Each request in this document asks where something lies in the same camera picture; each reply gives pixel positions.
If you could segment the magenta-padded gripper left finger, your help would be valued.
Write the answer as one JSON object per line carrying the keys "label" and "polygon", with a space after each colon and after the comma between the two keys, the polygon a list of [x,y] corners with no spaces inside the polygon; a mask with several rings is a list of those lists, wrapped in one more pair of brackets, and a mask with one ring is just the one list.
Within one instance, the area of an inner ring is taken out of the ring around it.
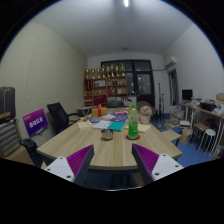
{"label": "magenta-padded gripper left finger", "polygon": [[93,156],[94,146],[89,145],[68,157],[58,157],[45,171],[82,186]]}

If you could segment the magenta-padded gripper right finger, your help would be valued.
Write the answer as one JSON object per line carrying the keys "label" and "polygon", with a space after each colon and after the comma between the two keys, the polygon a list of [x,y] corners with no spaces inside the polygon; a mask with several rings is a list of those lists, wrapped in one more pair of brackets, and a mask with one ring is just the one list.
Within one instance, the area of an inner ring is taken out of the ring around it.
{"label": "magenta-padded gripper right finger", "polygon": [[158,155],[137,144],[132,144],[132,155],[145,185],[183,169],[183,166],[168,154]]}

